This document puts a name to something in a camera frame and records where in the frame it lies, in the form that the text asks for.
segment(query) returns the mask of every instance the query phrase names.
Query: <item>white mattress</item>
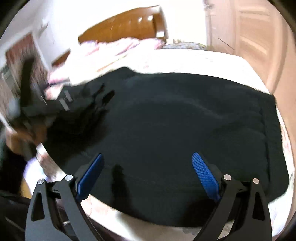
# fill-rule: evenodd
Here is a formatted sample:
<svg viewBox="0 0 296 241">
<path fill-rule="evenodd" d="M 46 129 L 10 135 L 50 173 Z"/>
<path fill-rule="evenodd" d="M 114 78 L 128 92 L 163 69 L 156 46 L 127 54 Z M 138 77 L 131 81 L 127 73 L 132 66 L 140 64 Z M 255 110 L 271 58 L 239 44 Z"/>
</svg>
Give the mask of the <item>white mattress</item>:
<svg viewBox="0 0 296 241">
<path fill-rule="evenodd" d="M 123 66 L 127 66 L 140 73 L 179 72 L 210 75 L 248 85 L 268 93 L 267 88 L 246 60 L 224 53 L 180 49 L 133 53 L 115 62 L 108 69 L 105 69 L 104 72 Z M 277 112 L 281 124 L 283 151 L 290 181 L 287 191 L 281 197 L 268 204 L 271 216 L 272 236 L 277 235 L 286 223 L 294 191 L 294 162 L 291 145 L 284 122 L 279 111 Z M 50 176 L 51 180 L 60 180 L 66 175 L 51 158 L 46 156 L 46 151 L 42 146 L 39 147 L 39 153 L 41 155 L 39 155 L 38 160 L 42 161 L 42 167 L 45 173 Z M 25 179 L 27 180 L 30 175 L 31 173 L 28 168 Z M 35 186 L 36 182 L 31 181 L 29 185 Z M 128 240 L 190 241 L 193 240 L 201 229 L 167 227 L 138 220 L 114 210 L 91 195 L 88 199 L 83 200 L 81 205 L 92 219 Z M 232 223 L 230 222 L 224 227 L 220 238 L 229 233 L 231 226 Z"/>
</svg>

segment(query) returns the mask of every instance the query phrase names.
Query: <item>bed sheet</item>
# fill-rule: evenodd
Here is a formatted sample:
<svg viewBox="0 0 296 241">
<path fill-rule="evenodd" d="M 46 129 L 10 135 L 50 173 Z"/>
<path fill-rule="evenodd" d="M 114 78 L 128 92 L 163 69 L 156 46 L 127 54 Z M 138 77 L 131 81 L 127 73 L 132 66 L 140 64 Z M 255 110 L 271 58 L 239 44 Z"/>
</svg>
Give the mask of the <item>bed sheet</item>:
<svg viewBox="0 0 296 241">
<path fill-rule="evenodd" d="M 122 38 L 114 42 L 86 41 L 72 49 L 66 61 L 49 73 L 47 80 L 54 86 L 45 90 L 46 99 L 57 99 L 64 85 L 80 85 L 105 73 L 105 69 L 134 52 L 161 49 L 164 41 L 157 38 Z"/>
<path fill-rule="evenodd" d="M 202 50 L 164 49 L 134 52 L 108 66 L 104 72 L 127 66 L 140 73 L 191 73 L 204 74 L 235 81 L 268 93 L 267 88 L 241 57 Z M 289 173 L 287 191 L 268 204 L 272 236 L 277 235 L 286 223 L 294 191 L 294 162 L 291 144 L 282 117 L 277 110 L 281 125 L 283 152 Z M 51 180 L 61 180 L 66 174 L 48 156 L 42 145 L 38 147 L 37 160 Z M 123 214 L 89 195 L 81 202 L 86 214 L 107 229 L 128 240 L 193 240 L 200 228 L 178 228 L 148 223 Z M 220 238 L 227 235 L 233 222 L 225 225 Z"/>
</svg>

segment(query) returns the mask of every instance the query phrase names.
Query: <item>pink blanket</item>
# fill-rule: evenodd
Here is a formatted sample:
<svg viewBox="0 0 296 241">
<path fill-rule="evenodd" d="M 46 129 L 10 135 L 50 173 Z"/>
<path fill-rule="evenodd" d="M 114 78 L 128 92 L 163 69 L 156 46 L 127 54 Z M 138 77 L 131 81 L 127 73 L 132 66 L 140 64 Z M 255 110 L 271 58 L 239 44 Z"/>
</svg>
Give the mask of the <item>pink blanket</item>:
<svg viewBox="0 0 296 241">
<path fill-rule="evenodd" d="M 163 45 L 164 41 L 160 39 L 122 38 L 110 43 L 87 41 L 71 50 L 65 63 L 49 73 L 48 82 L 52 84 L 70 80 L 67 84 L 82 84 L 97 78 L 101 70 L 133 51 L 161 49 Z M 63 84 L 58 84 L 46 89 L 46 98 L 56 99 L 62 87 Z"/>
</svg>

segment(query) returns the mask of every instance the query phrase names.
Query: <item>wooden furniture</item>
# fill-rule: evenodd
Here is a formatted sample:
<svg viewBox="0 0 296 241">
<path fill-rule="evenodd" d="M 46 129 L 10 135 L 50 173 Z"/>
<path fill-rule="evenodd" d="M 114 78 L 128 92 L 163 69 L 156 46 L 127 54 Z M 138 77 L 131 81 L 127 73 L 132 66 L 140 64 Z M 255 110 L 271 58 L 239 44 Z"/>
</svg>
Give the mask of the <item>wooden furniture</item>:
<svg viewBox="0 0 296 241">
<path fill-rule="evenodd" d="M 287 23 L 286 28 L 288 33 L 283 68 L 282 71 L 279 72 L 279 80 L 273 94 L 288 131 L 294 159 L 294 167 L 296 167 L 296 45 L 294 34 Z M 296 179 L 294 179 L 292 206 L 286 225 L 296 213 L 295 187 Z"/>
<path fill-rule="evenodd" d="M 69 49 L 65 53 L 63 53 L 62 55 L 60 55 L 59 57 L 57 57 L 57 59 L 52 62 L 52 66 L 53 67 L 57 67 L 60 64 L 64 63 L 66 61 L 67 57 L 69 56 L 70 52 L 71 51 Z"/>
<path fill-rule="evenodd" d="M 204 0 L 214 51 L 243 57 L 274 93 L 287 46 L 286 21 L 267 0 Z"/>
<path fill-rule="evenodd" d="M 108 18 L 87 29 L 78 37 L 78 41 L 113 42 L 121 38 L 138 39 L 168 37 L 166 22 L 160 6 L 139 7 Z M 70 54 L 67 50 L 52 62 L 52 66 L 64 63 Z"/>
</svg>

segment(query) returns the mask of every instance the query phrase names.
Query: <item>blue gripper pad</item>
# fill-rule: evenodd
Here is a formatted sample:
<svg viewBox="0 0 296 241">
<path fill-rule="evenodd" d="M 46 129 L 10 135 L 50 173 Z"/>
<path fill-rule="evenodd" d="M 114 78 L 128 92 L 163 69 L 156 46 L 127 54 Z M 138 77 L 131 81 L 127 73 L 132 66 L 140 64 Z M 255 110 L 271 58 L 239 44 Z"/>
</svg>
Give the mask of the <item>blue gripper pad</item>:
<svg viewBox="0 0 296 241">
<path fill-rule="evenodd" d="M 218 202 L 221 198 L 219 195 L 219 184 L 197 152 L 192 155 L 192 165 L 208 197 Z"/>
<path fill-rule="evenodd" d="M 87 199 L 91 189 L 96 183 L 99 175 L 101 174 L 104 168 L 104 157 L 102 154 L 99 154 L 88 167 L 86 172 L 83 174 L 80 181 L 77 183 L 76 187 L 76 200 L 82 201 Z"/>
</svg>

